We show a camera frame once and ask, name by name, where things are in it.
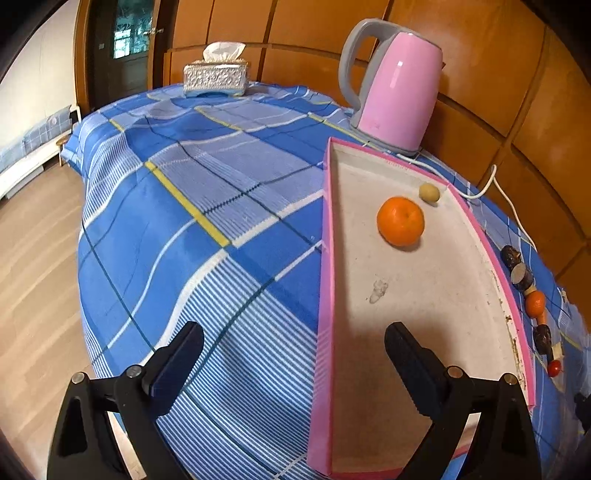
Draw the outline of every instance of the kettle handle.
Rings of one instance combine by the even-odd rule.
[[[361,108],[361,101],[351,87],[350,72],[351,65],[355,61],[355,55],[361,42],[367,37],[375,37],[383,42],[398,34],[403,28],[400,25],[386,22],[378,18],[366,18],[359,22],[349,34],[343,52],[340,55],[339,63],[339,87],[354,111]]]

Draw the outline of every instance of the power cord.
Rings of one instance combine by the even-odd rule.
[[[422,167],[422,168],[426,168],[428,171],[434,173],[438,177],[441,177],[443,180],[447,181],[447,179],[437,169],[433,168],[431,165],[428,165],[428,164],[426,164],[424,162],[415,160],[414,158],[406,157],[406,156],[404,156],[404,155],[402,155],[400,153],[396,154],[396,156],[398,158],[400,158],[401,160],[407,161],[408,163],[411,163],[413,165],[417,165],[417,166]],[[479,191],[477,194],[475,194],[475,195],[468,195],[468,194],[466,194],[464,192],[461,192],[455,186],[453,186],[453,185],[452,186],[453,186],[453,188],[456,189],[456,191],[458,192],[458,194],[460,194],[460,196],[463,197],[463,198],[465,198],[466,200],[477,200],[480,197],[482,197],[488,191],[488,189],[491,187],[491,185],[494,183],[495,184],[495,187],[499,190],[499,192],[501,193],[501,195],[503,195],[503,198],[507,201],[507,203],[511,207],[511,210],[513,211],[513,215],[515,216],[515,221],[517,223],[517,226],[523,232],[523,234],[527,238],[527,240],[530,243],[530,245],[532,246],[532,248],[537,252],[538,249],[535,247],[534,241],[531,239],[531,237],[529,236],[529,234],[525,231],[525,228],[523,228],[523,225],[521,224],[521,221],[519,220],[519,216],[517,215],[517,211],[515,210],[515,206],[513,205],[513,202],[511,202],[511,200],[509,199],[509,197],[507,196],[507,194],[503,191],[503,189],[499,185],[499,182],[497,182],[497,180],[495,178],[495,175],[496,175],[496,165],[493,164],[491,170],[492,170],[491,171],[491,176],[488,179],[488,181],[486,182],[486,184],[484,185],[484,188],[481,191]]]

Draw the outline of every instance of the tray rim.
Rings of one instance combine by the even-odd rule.
[[[332,478],[342,479],[359,479],[365,480],[382,480],[385,478],[396,477],[402,468],[397,468],[389,471],[379,472],[334,472],[332,469],[332,425],[333,425],[333,408],[332,396],[326,394],[326,389],[329,393],[333,391],[334,386],[334,344],[332,338],[332,326],[335,313],[335,269],[334,269],[334,238],[333,230],[330,226],[333,224],[332,212],[332,185],[331,185],[331,169],[330,169],[330,152],[334,144],[342,145],[344,147],[352,148],[370,155],[380,157],[389,162],[395,163],[400,167],[408,168],[426,178],[430,181],[436,182],[439,186],[447,188],[452,194],[456,203],[459,204],[463,214],[467,217],[469,225],[474,229],[476,236],[480,240],[488,260],[494,270],[496,279],[498,280],[498,289],[505,296],[509,311],[511,312],[511,323],[514,325],[517,334],[517,342],[519,343],[519,356],[523,363],[523,374],[525,377],[525,390],[527,394],[528,407],[532,409],[535,406],[535,372],[531,363],[530,348],[525,337],[525,330],[521,322],[516,319],[521,319],[521,313],[517,307],[515,297],[507,280],[504,270],[492,250],[492,245],[486,238],[482,227],[470,211],[467,203],[458,194],[451,182],[443,180],[435,174],[418,168],[408,162],[402,161],[393,155],[388,155],[379,150],[364,145],[354,144],[352,142],[342,140],[336,137],[330,137],[327,142],[326,151],[324,153],[323,170],[324,170],[324,192],[323,192],[323,227],[322,227],[322,260],[321,260],[321,277],[328,279],[328,281],[321,281],[320,286],[320,307],[319,307],[319,324],[318,324],[318,343],[317,343],[317,363],[322,364],[323,371],[328,369],[329,375],[323,375],[321,382],[317,381],[316,369],[314,370],[314,393],[312,402],[312,411],[310,417],[310,435],[308,445],[307,463],[315,470],[330,475]],[[454,458],[467,452],[469,445],[456,449]]]

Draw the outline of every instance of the pink electric kettle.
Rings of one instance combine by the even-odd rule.
[[[357,96],[349,72],[366,37],[379,45]],[[359,22],[339,64],[340,90],[355,111],[351,127],[389,150],[416,154],[437,100],[442,61],[437,45],[408,28],[376,18]]]

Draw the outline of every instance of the screw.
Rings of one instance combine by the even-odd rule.
[[[138,377],[142,372],[142,367],[140,365],[131,365],[126,371],[125,375],[130,378]]]
[[[517,377],[513,374],[503,375],[503,380],[505,380],[505,382],[507,382],[509,385],[516,385],[517,384]]]
[[[85,374],[83,372],[77,372],[74,375],[72,375],[72,383],[74,385],[77,385],[79,383],[81,383],[85,378]]]
[[[456,367],[455,365],[452,365],[451,367],[449,367],[447,369],[447,374],[452,378],[461,378],[462,375],[464,374],[464,372],[462,371],[462,369],[460,367]]]

